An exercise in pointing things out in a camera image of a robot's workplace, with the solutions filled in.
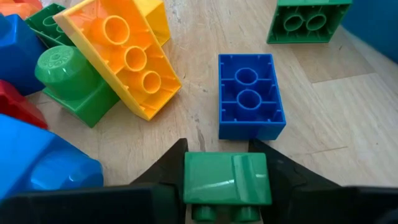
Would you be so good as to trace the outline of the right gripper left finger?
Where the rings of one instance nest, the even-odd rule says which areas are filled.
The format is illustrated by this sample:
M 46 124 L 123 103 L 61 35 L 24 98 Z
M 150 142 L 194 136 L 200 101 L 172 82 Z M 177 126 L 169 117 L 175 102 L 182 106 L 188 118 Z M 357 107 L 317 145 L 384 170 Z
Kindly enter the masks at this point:
M 184 223 L 180 138 L 129 185 L 17 194 L 1 202 L 1 223 Z

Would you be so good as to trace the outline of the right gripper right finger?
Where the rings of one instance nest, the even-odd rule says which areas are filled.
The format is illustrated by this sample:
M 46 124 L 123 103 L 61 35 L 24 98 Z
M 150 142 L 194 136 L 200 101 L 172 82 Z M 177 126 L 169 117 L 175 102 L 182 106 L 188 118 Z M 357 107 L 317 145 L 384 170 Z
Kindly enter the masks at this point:
M 272 204 L 264 223 L 397 223 L 397 188 L 341 186 L 266 143 L 252 139 L 249 152 L 266 156 Z

